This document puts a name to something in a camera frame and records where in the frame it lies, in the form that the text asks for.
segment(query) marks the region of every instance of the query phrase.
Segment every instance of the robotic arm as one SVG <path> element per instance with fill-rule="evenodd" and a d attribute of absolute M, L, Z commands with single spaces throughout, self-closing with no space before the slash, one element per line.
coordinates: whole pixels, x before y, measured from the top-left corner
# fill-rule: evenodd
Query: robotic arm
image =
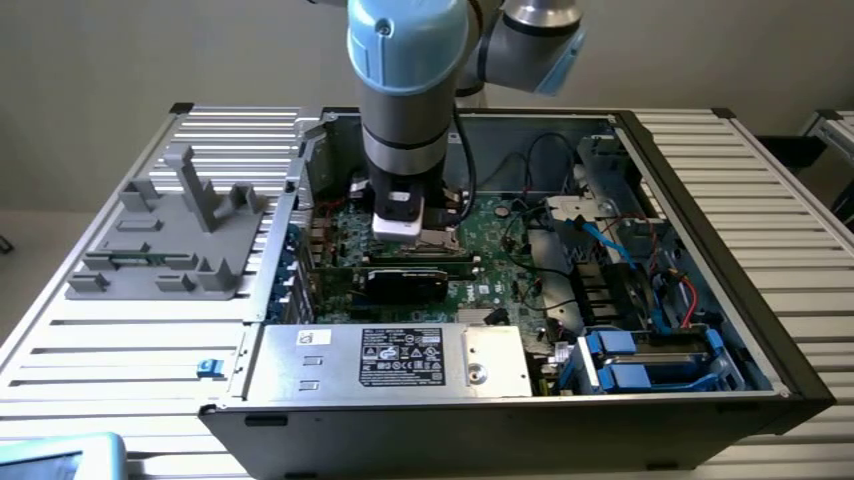
<path fill-rule="evenodd" d="M 347 3 L 378 240 L 415 242 L 423 226 L 454 225 L 471 210 L 447 214 L 474 202 L 448 192 L 442 177 L 455 97 L 487 82 L 546 95 L 564 83 L 585 38 L 575 0 L 499 7 L 500 0 Z"/>

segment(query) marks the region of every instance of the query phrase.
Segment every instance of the warning label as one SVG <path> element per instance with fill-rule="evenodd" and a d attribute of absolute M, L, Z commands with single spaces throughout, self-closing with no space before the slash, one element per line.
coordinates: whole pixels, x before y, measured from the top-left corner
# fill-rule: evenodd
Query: warning label
<path fill-rule="evenodd" d="M 442 329 L 362 330 L 359 382 L 366 387 L 444 385 Z"/>

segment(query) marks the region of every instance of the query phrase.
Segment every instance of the green circuit board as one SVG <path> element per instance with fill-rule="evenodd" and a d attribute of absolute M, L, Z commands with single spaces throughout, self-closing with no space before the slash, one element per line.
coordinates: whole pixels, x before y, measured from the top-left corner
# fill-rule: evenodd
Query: green circuit board
<path fill-rule="evenodd" d="M 515 212 L 499 218 L 495 209 L 503 206 L 510 209 L 508 200 L 495 195 L 479 195 L 475 209 L 459 226 L 456 240 L 460 250 L 448 255 L 475 255 L 479 257 L 476 273 L 471 279 L 451 280 L 444 302 L 424 306 L 371 305 L 363 298 L 355 279 L 366 269 L 376 268 L 366 264 L 364 257 L 395 256 L 411 248 L 400 244 L 379 243 L 370 230 L 371 214 L 360 211 L 355 205 L 344 205 L 324 218 L 323 232 L 326 246 L 334 246 L 343 255 L 336 255 L 335 262 L 324 248 L 316 255 L 318 267 L 314 271 L 315 290 L 318 295 L 318 323 L 454 323 L 472 321 L 472 318 L 491 310 L 504 308 L 510 315 L 511 325 L 519 326 L 526 344 L 536 342 L 538 329 L 544 325 L 544 313 L 531 310 L 519 303 L 512 293 L 512 283 L 518 282 L 524 292 L 531 286 L 535 275 L 518 267 L 508 260 L 500 248 L 500 237 L 511 222 Z M 522 222 L 512 225 L 510 236 L 519 239 L 523 234 Z M 530 256 L 515 257 L 524 264 L 531 264 Z M 444 270 L 440 263 L 435 268 Z M 542 297 L 527 299 L 532 307 L 542 307 Z"/>

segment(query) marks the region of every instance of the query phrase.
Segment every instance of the metal rail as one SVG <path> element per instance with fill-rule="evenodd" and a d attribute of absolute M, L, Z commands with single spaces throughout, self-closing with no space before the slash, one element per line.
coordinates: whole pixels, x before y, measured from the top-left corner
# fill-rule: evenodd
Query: metal rail
<path fill-rule="evenodd" d="M 706 110 L 635 112 L 839 405 L 782 437 L 746 439 L 693 472 L 578 478 L 850 478 L 851 244 L 738 122 Z M 146 172 L 158 189 L 179 191 L 159 153 L 170 141 L 190 142 L 199 175 L 215 187 L 224 191 L 248 181 L 276 196 L 298 152 L 300 115 L 291 108 L 196 107 L 166 127 L 132 174 Z M 854 113 L 850 118 L 854 128 Z M 195 417 L 204 400 L 226 395 L 230 378 L 199 380 L 195 367 L 203 358 L 235 361 L 271 214 L 234 300 L 69 302 L 60 280 L 112 221 L 113 197 L 0 350 L 0 445 L 111 430 L 125 439 L 133 477 L 248 478 Z"/>

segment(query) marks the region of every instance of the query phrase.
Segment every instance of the white sticker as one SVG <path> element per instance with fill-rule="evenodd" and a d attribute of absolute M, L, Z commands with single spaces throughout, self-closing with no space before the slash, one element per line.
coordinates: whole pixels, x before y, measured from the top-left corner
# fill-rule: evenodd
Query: white sticker
<path fill-rule="evenodd" d="M 332 343 L 332 330 L 300 330 L 296 332 L 296 345 L 328 345 Z"/>

